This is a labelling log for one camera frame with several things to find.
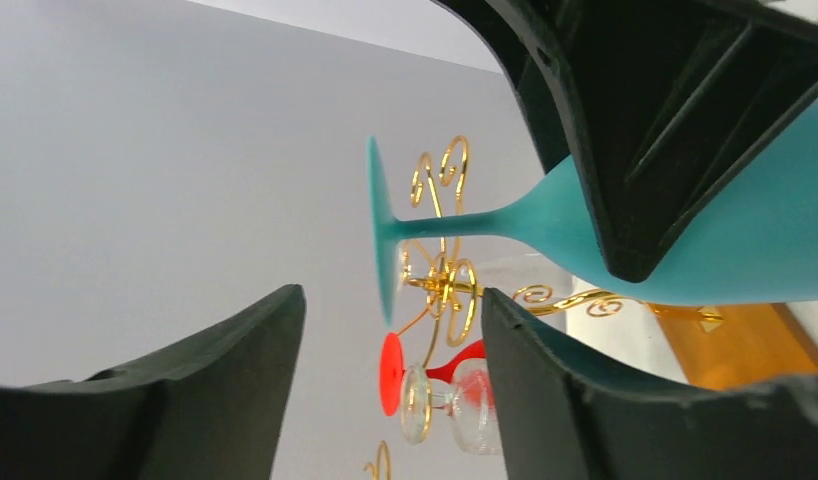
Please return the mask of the clear glass tumbler goblet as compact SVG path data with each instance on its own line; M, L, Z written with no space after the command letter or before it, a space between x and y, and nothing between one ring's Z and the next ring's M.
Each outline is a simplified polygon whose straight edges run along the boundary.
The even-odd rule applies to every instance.
M419 365L410 366L400 386L399 416L402 435L410 444L426 440L438 411L450 420L453 438L473 455L503 453L492 385L483 358L456 366L452 380L435 389L432 377Z

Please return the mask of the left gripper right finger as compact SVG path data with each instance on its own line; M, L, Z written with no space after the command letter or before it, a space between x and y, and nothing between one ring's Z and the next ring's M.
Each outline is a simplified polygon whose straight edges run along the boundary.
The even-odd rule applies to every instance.
M481 324L511 479L818 479L818 375L727 391L674 382L496 289Z

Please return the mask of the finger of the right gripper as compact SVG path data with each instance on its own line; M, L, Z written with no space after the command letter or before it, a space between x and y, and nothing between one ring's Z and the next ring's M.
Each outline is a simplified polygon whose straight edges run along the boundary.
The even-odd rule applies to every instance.
M647 279L818 98L818 23L759 1L449 1L509 80L545 169L571 155L603 261Z

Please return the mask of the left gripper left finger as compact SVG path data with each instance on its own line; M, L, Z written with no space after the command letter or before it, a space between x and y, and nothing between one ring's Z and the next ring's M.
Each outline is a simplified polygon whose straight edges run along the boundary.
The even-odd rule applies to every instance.
M0 479L267 479L306 316L282 286L83 381L0 387Z

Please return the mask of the red plastic goblet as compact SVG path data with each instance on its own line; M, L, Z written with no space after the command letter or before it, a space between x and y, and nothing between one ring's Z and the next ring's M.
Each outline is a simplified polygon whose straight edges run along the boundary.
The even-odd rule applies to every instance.
M484 341L477 340L462 349L447 364L425 369L429 378L452 383L457 367L469 359L486 359ZM396 333L388 333L381 349L379 362L379 396L383 412L393 416L399 406L401 384L406 372L402 344Z

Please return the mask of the teal plastic goblet front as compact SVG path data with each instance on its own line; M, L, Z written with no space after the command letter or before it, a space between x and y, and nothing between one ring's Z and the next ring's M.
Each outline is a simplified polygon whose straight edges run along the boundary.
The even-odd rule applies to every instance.
M517 240L595 286L652 303L818 300L818 99L696 216L639 283L608 272L571 159L508 206L408 221L392 212L374 140L367 143L367 172L385 318L393 312L398 243L465 235Z

